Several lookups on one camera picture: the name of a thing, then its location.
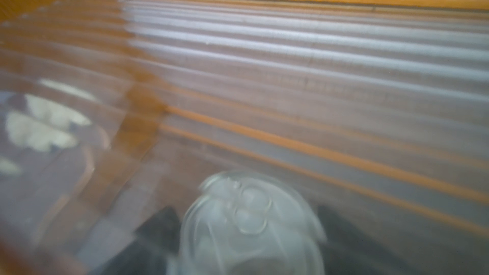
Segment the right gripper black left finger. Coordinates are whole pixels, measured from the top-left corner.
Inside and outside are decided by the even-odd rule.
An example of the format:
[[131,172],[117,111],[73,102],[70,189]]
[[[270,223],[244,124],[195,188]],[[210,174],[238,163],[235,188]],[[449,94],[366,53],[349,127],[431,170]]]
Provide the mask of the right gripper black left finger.
[[96,274],[166,274],[179,252],[181,221],[173,206],[153,214],[134,232],[135,239],[95,269]]

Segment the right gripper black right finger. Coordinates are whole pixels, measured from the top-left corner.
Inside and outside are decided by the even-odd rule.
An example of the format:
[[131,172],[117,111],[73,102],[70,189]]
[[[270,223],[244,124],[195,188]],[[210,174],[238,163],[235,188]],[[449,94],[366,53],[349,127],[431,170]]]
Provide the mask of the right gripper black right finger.
[[327,233],[320,244],[327,274],[412,274],[413,268],[326,205],[317,215]]

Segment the green label tin can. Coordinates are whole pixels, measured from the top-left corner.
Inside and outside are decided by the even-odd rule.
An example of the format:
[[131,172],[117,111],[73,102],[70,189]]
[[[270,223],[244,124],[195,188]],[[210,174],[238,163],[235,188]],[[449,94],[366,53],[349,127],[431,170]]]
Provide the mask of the green label tin can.
[[168,274],[325,274],[327,234],[302,195],[265,174],[206,178],[180,229]]

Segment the wooden three-tier shelf rack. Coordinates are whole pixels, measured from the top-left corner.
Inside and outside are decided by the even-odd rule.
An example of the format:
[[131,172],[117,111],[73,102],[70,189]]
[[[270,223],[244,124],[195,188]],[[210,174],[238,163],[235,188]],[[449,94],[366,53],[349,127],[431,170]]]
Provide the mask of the wooden three-tier shelf rack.
[[412,274],[488,273],[488,0],[1,0],[2,82],[109,139],[1,133],[2,274],[96,274],[231,170]]

